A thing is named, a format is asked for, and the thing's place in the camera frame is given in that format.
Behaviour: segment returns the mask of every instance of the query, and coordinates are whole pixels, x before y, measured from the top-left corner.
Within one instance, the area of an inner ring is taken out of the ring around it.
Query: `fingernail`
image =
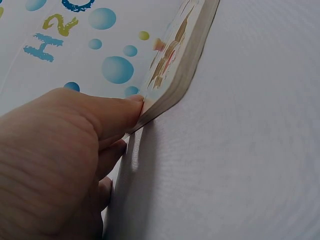
[[[139,94],[135,94],[135,95],[131,95],[131,96],[127,97],[126,99],[132,100],[135,102],[143,102],[145,98]]]

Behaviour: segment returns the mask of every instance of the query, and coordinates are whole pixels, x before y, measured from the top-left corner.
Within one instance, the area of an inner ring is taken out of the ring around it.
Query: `children's book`
[[[59,87],[107,98],[141,94],[134,132],[187,91],[218,4],[0,0],[0,115]]]

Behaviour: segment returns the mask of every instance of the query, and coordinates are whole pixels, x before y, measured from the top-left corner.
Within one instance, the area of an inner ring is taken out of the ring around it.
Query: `blue bubble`
[[[75,83],[74,81],[70,81],[70,82],[66,83],[63,87],[67,88],[67,89],[75,90],[77,92],[80,92],[79,85],[77,83]]]
[[[102,41],[97,38],[94,38],[89,41],[88,46],[89,46],[89,48],[94,49],[94,50],[100,49],[102,47]]]
[[[46,4],[47,0],[27,0],[25,8],[28,11],[36,11]]]
[[[128,57],[134,57],[135,55],[137,55],[138,49],[135,46],[128,45],[124,47],[123,53]]]
[[[115,25],[117,16],[109,8],[97,8],[89,15],[89,24],[94,29],[105,30]]]
[[[135,86],[129,86],[124,90],[124,95],[127,98],[131,95],[138,94],[138,92],[139,92],[139,88],[137,88]]]
[[[102,64],[104,78],[113,84],[128,82],[132,78],[134,71],[132,64],[121,56],[109,56]]]

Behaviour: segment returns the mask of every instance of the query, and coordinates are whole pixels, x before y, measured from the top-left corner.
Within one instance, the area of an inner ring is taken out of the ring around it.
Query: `illustrated page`
[[[162,38],[154,42],[157,51],[149,66],[141,94],[145,96],[143,113],[168,90],[186,49],[205,0],[185,0]]]
[[[59,87],[140,92],[182,0],[0,0],[0,114]]]

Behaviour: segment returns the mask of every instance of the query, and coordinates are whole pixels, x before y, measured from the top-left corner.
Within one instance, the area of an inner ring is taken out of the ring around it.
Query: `white surface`
[[[318,0],[221,0],[186,96],[130,140],[110,239],[318,240],[319,39]]]

